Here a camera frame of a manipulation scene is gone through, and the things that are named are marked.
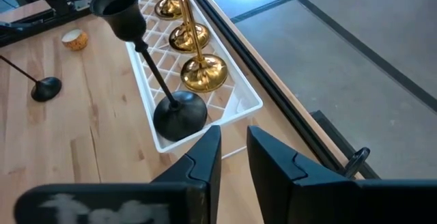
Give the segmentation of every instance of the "concrete floor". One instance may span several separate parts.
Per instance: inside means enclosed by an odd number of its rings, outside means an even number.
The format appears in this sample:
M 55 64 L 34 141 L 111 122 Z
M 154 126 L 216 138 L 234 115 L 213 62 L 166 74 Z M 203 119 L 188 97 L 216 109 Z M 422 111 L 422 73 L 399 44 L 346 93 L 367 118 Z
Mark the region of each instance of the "concrete floor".
M 437 0 L 215 1 L 381 178 L 437 177 Z

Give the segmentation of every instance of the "gold candlestick holder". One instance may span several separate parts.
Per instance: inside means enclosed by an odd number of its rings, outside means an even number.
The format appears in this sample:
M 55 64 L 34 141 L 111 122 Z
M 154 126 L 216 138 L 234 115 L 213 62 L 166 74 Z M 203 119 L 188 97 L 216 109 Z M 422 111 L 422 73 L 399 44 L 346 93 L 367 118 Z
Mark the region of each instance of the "gold candlestick holder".
M 155 5 L 156 15 L 163 20 L 176 20 L 182 16 L 179 0 L 160 0 Z
M 182 18 L 184 22 L 170 33 L 169 44 L 177 52 L 194 53 L 196 52 L 196 46 L 190 34 L 190 24 L 193 23 L 195 25 L 197 39 L 201 48 L 205 47 L 210 41 L 210 32 L 208 31 L 207 27 L 200 23 L 196 23 L 194 19 L 188 20 L 188 14 L 192 13 L 189 5 L 188 7 L 183 6 L 182 0 L 179 0 L 179 4 L 181 5 Z
M 193 11 L 189 0 L 180 0 L 183 10 L 186 11 L 189 22 L 194 22 Z M 211 92 L 218 89 L 227 78 L 226 63 L 213 54 L 203 54 L 197 30 L 194 23 L 188 24 L 191 38 L 194 42 L 197 56 L 190 58 L 181 69 L 183 84 L 194 92 Z

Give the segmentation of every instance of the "wooden table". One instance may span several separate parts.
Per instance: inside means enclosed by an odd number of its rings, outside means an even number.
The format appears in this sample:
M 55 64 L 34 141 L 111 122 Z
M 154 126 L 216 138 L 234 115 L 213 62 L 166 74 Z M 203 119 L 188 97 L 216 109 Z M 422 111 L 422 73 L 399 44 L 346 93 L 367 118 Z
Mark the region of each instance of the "wooden table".
M 226 21 L 295 105 L 310 117 L 228 18 Z M 89 34 L 89 44 L 82 51 L 69 51 L 61 43 L 62 35 L 74 28 Z M 218 35 L 264 101 L 264 107 L 253 118 L 255 125 L 316 160 L 226 39 Z M 102 19 L 81 18 L 3 47 L 0 55 L 37 79 L 57 76 L 64 84 L 58 97 L 37 103 L 29 95 L 33 83 L 0 62 L 2 223 L 13 223 L 16 198 L 33 186 L 55 182 L 149 182 L 180 156 L 156 151 L 126 46 Z M 243 120 L 223 128 L 223 141 L 244 146 L 246 125 Z M 322 130 L 318 133 L 326 136 Z M 262 223 L 248 163 L 246 151 L 223 161 L 218 223 Z

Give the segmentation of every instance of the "candlestick base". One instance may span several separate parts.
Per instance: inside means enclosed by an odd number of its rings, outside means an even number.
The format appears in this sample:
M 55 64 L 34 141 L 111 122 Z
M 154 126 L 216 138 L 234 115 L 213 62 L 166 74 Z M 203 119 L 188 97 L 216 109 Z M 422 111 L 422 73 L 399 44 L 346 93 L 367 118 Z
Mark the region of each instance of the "candlestick base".
M 220 57 L 203 54 L 190 58 L 182 66 L 180 77 L 185 86 L 194 92 L 211 92 L 218 89 L 227 78 L 226 63 Z
M 155 109 L 153 124 L 162 137 L 179 141 L 205 126 L 208 110 L 197 94 L 187 91 L 172 94 L 178 105 L 173 107 L 167 97 L 163 98 Z
M 182 17 L 179 0 L 160 0 L 155 5 L 156 15 L 163 20 L 176 20 Z
M 179 53 L 194 53 L 196 51 L 196 44 L 189 32 L 190 29 L 185 23 L 176 27 L 169 36 L 170 46 Z M 208 28 L 200 23 L 196 23 L 196 34 L 200 47 L 205 47 L 210 41 Z
M 31 91 L 31 97 L 37 102 L 46 102 L 61 91 L 62 82 L 56 77 L 47 77 L 38 81 Z

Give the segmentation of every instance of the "black candlestick holder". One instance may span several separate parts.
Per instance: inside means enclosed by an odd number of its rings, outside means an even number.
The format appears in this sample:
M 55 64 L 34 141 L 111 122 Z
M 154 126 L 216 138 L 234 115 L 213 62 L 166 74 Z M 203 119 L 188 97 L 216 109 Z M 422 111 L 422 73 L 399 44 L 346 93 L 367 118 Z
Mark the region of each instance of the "black candlestick holder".
M 195 93 L 170 92 L 147 51 L 148 45 L 142 39 L 146 22 L 139 10 L 138 0 L 92 0 L 90 10 L 105 19 L 120 40 L 134 43 L 136 52 L 144 56 L 163 89 L 166 97 L 158 103 L 153 116 L 156 132 L 170 141 L 178 141 L 201 130 L 208 116 L 206 104 Z
M 27 78 L 32 80 L 35 85 L 31 91 L 31 97 L 38 102 L 46 102 L 52 98 L 54 98 L 62 88 L 62 82 L 56 77 L 47 77 L 40 81 L 33 78 L 30 74 L 27 74 L 24 70 L 20 69 L 18 66 L 13 64 L 9 59 L 0 55 L 0 59 L 5 61 L 11 67 L 19 71 L 21 74 L 24 74 Z

